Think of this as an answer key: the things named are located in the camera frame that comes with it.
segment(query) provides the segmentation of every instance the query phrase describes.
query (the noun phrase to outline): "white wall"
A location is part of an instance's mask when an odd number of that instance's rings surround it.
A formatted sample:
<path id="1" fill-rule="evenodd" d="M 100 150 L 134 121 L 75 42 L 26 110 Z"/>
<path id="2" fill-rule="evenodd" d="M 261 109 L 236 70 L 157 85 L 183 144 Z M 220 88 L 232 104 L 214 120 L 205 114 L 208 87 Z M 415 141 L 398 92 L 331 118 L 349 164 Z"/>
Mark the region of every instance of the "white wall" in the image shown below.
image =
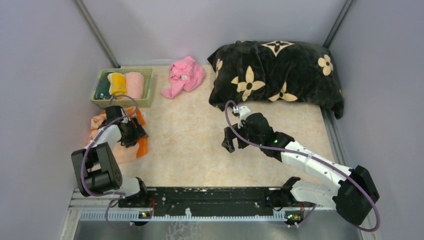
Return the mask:
<path id="1" fill-rule="evenodd" d="M 348 160 L 380 193 L 383 240 L 423 239 L 424 1 L 359 0 L 330 49 L 345 96 Z"/>
<path id="2" fill-rule="evenodd" d="M 0 2 L 0 239 L 59 237 L 108 67 L 71 0 Z"/>
<path id="3" fill-rule="evenodd" d="M 346 0 L 83 0 L 121 65 L 200 63 L 236 40 L 322 45 Z"/>

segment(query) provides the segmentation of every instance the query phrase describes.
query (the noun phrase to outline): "cloth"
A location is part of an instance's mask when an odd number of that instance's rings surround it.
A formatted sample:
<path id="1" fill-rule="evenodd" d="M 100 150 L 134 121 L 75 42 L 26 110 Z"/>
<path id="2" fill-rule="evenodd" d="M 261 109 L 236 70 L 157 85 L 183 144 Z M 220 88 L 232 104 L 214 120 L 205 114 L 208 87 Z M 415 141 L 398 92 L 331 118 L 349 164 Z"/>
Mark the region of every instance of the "cloth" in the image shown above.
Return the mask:
<path id="1" fill-rule="evenodd" d="M 111 94 L 109 89 L 111 88 L 111 83 L 108 80 L 108 75 L 113 73 L 113 71 L 108 71 L 103 76 L 100 77 L 97 90 L 94 94 L 94 99 L 96 100 L 107 100 L 111 99 Z"/>
<path id="2" fill-rule="evenodd" d="M 118 96 L 121 94 L 127 94 L 126 81 L 125 76 L 114 72 L 107 75 L 107 79 L 110 83 L 109 93 L 114 96 Z"/>
<path id="3" fill-rule="evenodd" d="M 215 71 L 209 104 L 221 111 L 228 100 L 308 102 L 343 117 L 342 86 L 328 48 L 302 41 L 236 41 L 207 60 Z"/>
<path id="4" fill-rule="evenodd" d="M 169 71 L 171 88 L 161 92 L 168 99 L 175 98 L 182 90 L 193 91 L 202 84 L 205 78 L 205 71 L 191 56 L 174 62 Z"/>
<path id="5" fill-rule="evenodd" d="M 134 107 L 126 108 L 125 112 L 128 115 L 133 113 Z M 146 126 L 146 121 L 144 120 L 142 113 L 140 112 L 140 109 L 137 109 L 135 116 L 133 115 L 132 118 L 134 117 L 137 117 L 137 120 L 140 123 L 140 125 L 142 125 L 143 127 Z M 96 137 L 98 128 L 105 119 L 106 119 L 105 111 L 102 111 L 99 115 L 94 116 L 91 119 L 91 133 L 88 138 L 87 144 L 89 144 L 90 141 Z M 113 147 L 112 153 L 118 164 L 131 162 L 133 160 L 141 158 L 148 152 L 149 150 L 148 143 L 149 142 L 148 142 L 147 136 L 140 138 L 134 146 L 131 146 L 128 148 L 122 146 L 120 143 L 117 143 L 115 147 Z"/>
<path id="6" fill-rule="evenodd" d="M 145 85 L 145 77 L 139 72 L 128 72 L 124 74 L 126 81 L 126 94 L 133 99 L 141 99 L 143 97 L 143 89 Z"/>

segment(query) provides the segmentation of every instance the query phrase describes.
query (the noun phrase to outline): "green basket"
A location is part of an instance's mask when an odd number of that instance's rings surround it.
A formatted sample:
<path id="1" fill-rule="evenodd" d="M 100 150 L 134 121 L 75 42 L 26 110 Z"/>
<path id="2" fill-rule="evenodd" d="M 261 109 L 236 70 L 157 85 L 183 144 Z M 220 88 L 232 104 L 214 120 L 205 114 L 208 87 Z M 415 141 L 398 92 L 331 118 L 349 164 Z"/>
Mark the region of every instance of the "green basket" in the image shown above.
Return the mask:
<path id="1" fill-rule="evenodd" d="M 136 99 L 137 105 L 139 108 L 150 108 L 152 106 L 153 96 L 155 95 L 155 87 L 156 84 L 154 83 L 154 72 L 153 68 L 106 68 L 103 69 L 100 74 L 98 75 L 98 83 L 96 86 L 96 90 L 99 87 L 100 84 L 100 78 L 106 73 L 106 72 L 115 72 L 119 74 L 126 74 L 130 72 L 137 72 L 141 73 L 144 76 L 144 88 L 143 88 L 143 95 L 141 99 Z M 106 108 L 109 106 L 110 99 L 106 100 L 98 100 L 95 99 L 95 93 L 93 92 L 91 95 L 91 101 L 95 104 L 97 104 L 101 108 Z M 133 107 L 135 104 L 131 99 L 114 99 L 111 106 L 121 106 L 123 108 L 130 108 Z"/>

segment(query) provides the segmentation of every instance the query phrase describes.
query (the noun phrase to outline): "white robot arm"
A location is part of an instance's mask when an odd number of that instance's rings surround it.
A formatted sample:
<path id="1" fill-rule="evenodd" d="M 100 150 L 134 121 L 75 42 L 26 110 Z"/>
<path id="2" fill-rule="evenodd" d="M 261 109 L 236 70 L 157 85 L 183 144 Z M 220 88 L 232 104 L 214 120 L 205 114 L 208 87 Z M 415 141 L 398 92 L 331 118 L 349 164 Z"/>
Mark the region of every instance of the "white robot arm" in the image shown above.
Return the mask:
<path id="1" fill-rule="evenodd" d="M 131 119 L 122 107 L 109 106 L 105 112 L 106 120 L 98 128 L 97 136 L 94 138 L 96 141 L 92 140 L 71 155 L 78 188 L 85 197 L 90 196 L 90 192 L 103 195 L 115 191 L 126 197 L 140 195 L 140 193 L 147 196 L 144 182 L 137 177 L 122 175 L 112 153 L 116 144 L 119 143 L 125 147 L 134 146 L 138 139 L 147 136 L 147 133 L 137 119 Z M 117 118 L 122 120 L 108 125 Z M 90 145 L 92 146 L 89 154 L 84 159 Z"/>
<path id="2" fill-rule="evenodd" d="M 285 194 L 286 202 L 309 202 L 331 208 L 355 225 L 360 225 L 372 209 L 371 204 L 364 195 L 347 181 L 346 177 L 314 160 L 313 157 L 321 159 L 354 179 L 374 202 L 377 202 L 380 198 L 374 182 L 365 168 L 357 166 L 353 169 L 317 155 L 301 145 L 293 137 L 283 132 L 274 131 L 261 113 L 252 113 L 246 106 L 235 107 L 233 114 L 239 118 L 239 121 L 232 127 L 241 137 L 259 146 L 286 150 L 260 149 L 268 157 L 295 166 L 321 182 L 314 183 L 298 177 L 292 177 L 282 187 L 285 191 L 282 194 Z M 234 138 L 237 138 L 239 149 L 244 149 L 248 146 L 246 142 L 234 134 L 230 127 L 225 128 L 224 133 L 225 138 L 222 146 L 230 153 L 235 151 Z"/>

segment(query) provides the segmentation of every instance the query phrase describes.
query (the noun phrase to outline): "black pillow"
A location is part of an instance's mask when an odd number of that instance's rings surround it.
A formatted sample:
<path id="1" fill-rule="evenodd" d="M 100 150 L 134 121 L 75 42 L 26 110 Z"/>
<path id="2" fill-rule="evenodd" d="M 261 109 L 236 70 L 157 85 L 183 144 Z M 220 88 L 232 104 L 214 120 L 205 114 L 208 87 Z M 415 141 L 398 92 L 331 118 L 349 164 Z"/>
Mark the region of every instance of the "black pillow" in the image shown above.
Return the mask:
<path id="1" fill-rule="evenodd" d="M 343 116 L 344 100 L 333 56 L 300 41 L 237 41 L 207 58 L 215 71 L 209 103 L 285 100 L 310 102 Z"/>

